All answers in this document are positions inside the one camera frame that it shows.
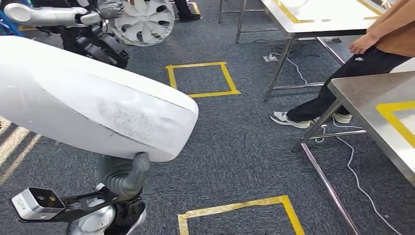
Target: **robot camera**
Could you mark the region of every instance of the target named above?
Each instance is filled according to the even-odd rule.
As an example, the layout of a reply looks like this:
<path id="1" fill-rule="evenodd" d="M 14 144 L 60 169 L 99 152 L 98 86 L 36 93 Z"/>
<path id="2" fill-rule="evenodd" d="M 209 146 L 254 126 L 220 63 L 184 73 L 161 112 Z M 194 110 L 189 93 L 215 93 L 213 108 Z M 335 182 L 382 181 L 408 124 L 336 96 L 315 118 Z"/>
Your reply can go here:
<path id="1" fill-rule="evenodd" d="M 27 188 L 10 203 L 21 220 L 50 220 L 65 210 L 61 199 L 53 191 L 43 188 Z"/>

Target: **white wheel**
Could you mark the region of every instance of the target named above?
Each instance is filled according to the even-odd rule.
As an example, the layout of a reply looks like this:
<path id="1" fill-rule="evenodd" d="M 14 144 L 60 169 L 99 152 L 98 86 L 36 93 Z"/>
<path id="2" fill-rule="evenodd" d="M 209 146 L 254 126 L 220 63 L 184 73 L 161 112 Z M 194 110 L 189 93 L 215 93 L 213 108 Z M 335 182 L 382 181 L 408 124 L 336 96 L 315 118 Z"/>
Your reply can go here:
<path id="1" fill-rule="evenodd" d="M 170 34 L 174 20 L 168 0 L 129 0 L 124 16 L 111 20 L 109 26 L 125 44 L 147 47 L 162 42 Z"/>

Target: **table top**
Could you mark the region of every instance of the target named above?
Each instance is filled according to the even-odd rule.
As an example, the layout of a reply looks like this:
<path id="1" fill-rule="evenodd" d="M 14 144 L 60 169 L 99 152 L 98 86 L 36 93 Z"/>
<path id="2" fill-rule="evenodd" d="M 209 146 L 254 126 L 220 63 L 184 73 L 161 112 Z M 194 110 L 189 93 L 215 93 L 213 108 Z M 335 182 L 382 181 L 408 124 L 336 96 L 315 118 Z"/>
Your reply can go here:
<path id="1" fill-rule="evenodd" d="M 415 71 L 338 78 L 328 87 L 415 187 Z"/>
<path id="2" fill-rule="evenodd" d="M 364 34 L 386 10 L 371 0 L 260 0 L 287 37 Z"/>

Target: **gray carpet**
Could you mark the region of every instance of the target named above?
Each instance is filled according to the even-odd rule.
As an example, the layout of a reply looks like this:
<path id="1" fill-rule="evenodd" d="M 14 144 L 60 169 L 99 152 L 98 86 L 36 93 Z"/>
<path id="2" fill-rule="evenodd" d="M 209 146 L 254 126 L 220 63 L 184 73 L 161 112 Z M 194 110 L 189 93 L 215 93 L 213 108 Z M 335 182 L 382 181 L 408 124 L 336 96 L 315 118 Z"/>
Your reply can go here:
<path id="1" fill-rule="evenodd" d="M 270 111 L 293 108 L 313 98 L 317 90 L 281 91 L 264 102 L 262 98 L 275 64 L 265 63 L 262 56 L 280 53 L 283 43 L 253 42 L 280 40 L 279 33 L 242 34 L 241 44 L 237 45 L 234 43 L 237 15 L 225 14 L 223 23 L 218 24 L 219 2 L 197 3 L 204 16 L 202 20 L 177 23 L 172 34 L 157 46 L 128 47 L 131 55 L 128 70 L 168 84 L 166 65 L 227 62 L 229 73 L 242 94 L 195 99 L 200 118 L 194 132 L 175 160 L 153 164 L 143 192 L 148 219 L 135 234 L 177 235 L 177 214 L 281 195 L 289 196 L 306 234 L 350 234 L 307 157 L 302 152 L 290 151 L 304 131 L 278 126 L 268 118 Z M 235 0 L 226 2 L 227 9 L 236 9 L 238 5 Z M 251 1 L 249 5 L 258 7 Z M 244 28 L 273 27 L 264 13 L 246 14 L 245 22 Z M 56 46 L 60 44 L 56 36 L 41 34 L 38 40 Z M 330 45 L 344 58 L 350 56 L 346 45 Z M 323 81 L 338 68 L 317 42 L 298 42 L 293 51 L 291 60 L 299 65 L 310 82 Z M 187 94 L 228 89 L 218 67 L 177 69 L 175 76 L 178 89 Z M 302 81 L 295 67 L 287 63 L 279 82 L 291 85 Z M 14 128 L 3 128 L 0 141 L 7 142 Z M 338 128 L 329 124 L 328 132 L 334 131 Z M 19 162 L 20 152 L 34 136 L 33 133 L 27 135 L 1 164 L 1 175 Z M 379 212 L 387 216 L 401 234 L 413 234 L 414 188 L 368 136 L 344 139 L 356 149 L 352 167 Z M 335 139 L 319 144 L 311 142 L 310 148 L 361 234 L 394 234 L 357 189 L 354 176 L 346 167 L 350 149 Z M 64 234 L 65 224 L 18 223 L 5 200 L 27 186 L 51 188 L 60 195 L 90 191 L 98 183 L 96 156 L 42 137 L 0 185 L 1 234 Z M 190 218 L 187 222 L 190 235 L 295 234 L 281 204 Z"/>

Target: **yellow tape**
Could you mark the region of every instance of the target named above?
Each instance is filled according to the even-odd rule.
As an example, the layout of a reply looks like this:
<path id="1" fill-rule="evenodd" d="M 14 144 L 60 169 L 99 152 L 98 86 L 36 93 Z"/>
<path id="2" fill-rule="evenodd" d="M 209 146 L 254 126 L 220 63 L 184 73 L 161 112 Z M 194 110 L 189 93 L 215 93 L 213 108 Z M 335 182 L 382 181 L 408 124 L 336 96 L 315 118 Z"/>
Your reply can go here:
<path id="1" fill-rule="evenodd" d="M 166 69 L 167 69 L 169 80 L 170 80 L 170 86 L 174 89 L 177 89 L 176 79 L 174 77 L 173 66 L 172 65 L 166 66 Z"/>
<path id="2" fill-rule="evenodd" d="M 191 98 L 202 98 L 202 97 L 212 97 L 212 96 L 222 96 L 222 95 L 230 95 L 230 94 L 241 94 L 239 91 L 230 91 L 230 92 L 210 92 L 210 93 L 199 93 L 199 94 L 190 94 L 189 97 Z"/>
<path id="3" fill-rule="evenodd" d="M 300 221 L 297 218 L 296 212 L 294 211 L 293 205 L 290 202 L 290 199 L 287 195 L 282 196 L 282 204 L 284 206 L 285 212 L 287 212 L 288 218 L 290 219 L 291 225 L 294 228 L 294 231 L 297 235 L 303 235 L 304 230 L 300 224 Z"/>
<path id="4" fill-rule="evenodd" d="M 195 2 L 188 2 L 188 3 L 192 4 L 193 9 L 195 10 L 195 13 L 200 15 L 200 11 L 199 11 L 199 8 L 197 7 L 197 4 Z"/>
<path id="5" fill-rule="evenodd" d="M 187 3 L 187 5 L 189 6 L 189 4 L 192 5 L 192 7 L 194 9 L 194 13 L 200 15 L 200 10 L 199 10 L 199 7 L 197 6 L 197 3 L 190 1 L 190 2 Z"/>
<path id="6" fill-rule="evenodd" d="M 369 10 L 373 11 L 378 16 L 373 17 L 365 17 L 364 20 L 376 20 L 379 18 L 379 16 L 382 15 L 382 12 L 380 12 L 378 9 L 371 6 L 369 3 L 365 2 L 365 0 L 357 0 L 360 4 L 367 7 Z M 298 23 L 314 23 L 314 20 L 299 20 L 297 17 L 290 11 L 288 8 L 282 3 L 281 0 L 274 0 L 274 2 L 279 6 L 282 12 L 291 20 L 291 22 L 298 24 Z M 324 19 L 322 22 L 329 22 L 331 19 Z"/>
<path id="7" fill-rule="evenodd" d="M 226 68 L 226 62 L 211 62 L 211 63 L 199 63 L 199 64 L 188 64 L 188 65 L 168 65 L 166 66 L 170 86 L 174 89 L 177 89 L 176 78 L 174 76 L 174 69 L 180 68 L 192 68 L 192 67 L 202 67 L 202 66 L 220 66 L 223 75 L 225 76 L 226 83 L 229 86 L 231 91 L 228 92 L 210 92 L 210 93 L 200 93 L 200 94 L 190 94 L 191 98 L 201 98 L 201 97 L 212 97 L 212 96 L 222 96 L 230 94 L 241 94 L 238 89 L 236 89 L 235 84 L 232 81 L 231 75 L 229 74 L 228 69 Z"/>
<path id="8" fill-rule="evenodd" d="M 226 62 L 211 62 L 211 63 L 199 63 L 199 64 L 188 64 L 188 65 L 169 65 L 166 66 L 172 69 L 180 69 L 180 68 L 191 68 L 191 67 L 201 67 L 201 66 L 214 66 L 214 65 L 222 65 L 226 64 Z"/>
<path id="9" fill-rule="evenodd" d="M 199 216 L 230 212 L 230 211 L 241 209 L 244 207 L 268 206 L 268 205 L 274 205 L 278 203 L 283 204 L 284 209 L 287 212 L 288 218 L 290 219 L 290 222 L 294 228 L 296 235 L 304 235 L 304 231 L 301 227 L 301 224 L 297 218 L 297 215 L 287 195 L 278 196 L 278 197 L 269 197 L 269 198 L 264 198 L 264 199 L 258 199 L 258 200 L 243 202 L 243 203 L 229 204 L 229 205 L 218 206 L 218 207 L 198 209 L 198 210 L 193 210 L 193 211 L 187 211 L 185 214 L 178 214 L 177 218 L 179 221 L 179 235 L 189 235 L 189 228 L 187 226 L 188 218 L 195 218 Z"/>
<path id="10" fill-rule="evenodd" d="M 362 4 L 363 6 L 369 8 L 371 11 L 373 11 L 376 15 L 381 16 L 382 12 L 380 12 L 378 9 L 374 8 L 373 6 L 371 6 L 369 3 L 365 2 L 365 0 L 356 0 L 358 1 L 360 4 Z"/>
<path id="11" fill-rule="evenodd" d="M 24 26 L 24 25 L 19 25 L 19 27 L 18 27 L 17 29 L 18 29 L 20 32 L 37 30 L 37 28 L 34 28 L 34 27 L 27 27 L 27 26 Z"/>
<path id="12" fill-rule="evenodd" d="M 314 20 L 299 20 L 297 17 L 291 13 L 290 10 L 281 2 L 281 0 L 274 0 L 274 2 L 279 6 L 282 12 L 291 20 L 291 22 L 298 24 L 298 23 L 313 23 Z"/>
<path id="13" fill-rule="evenodd" d="M 229 74 L 228 69 L 226 68 L 226 63 L 222 63 L 221 69 L 223 72 L 223 75 L 225 76 L 226 82 L 228 83 L 229 88 L 231 89 L 231 92 L 238 92 L 238 94 L 240 94 L 240 92 L 236 89 L 235 84 L 232 81 L 231 75 Z"/>
<path id="14" fill-rule="evenodd" d="M 396 111 L 415 110 L 415 101 L 378 104 L 377 111 L 415 148 L 415 135 L 393 114 Z"/>

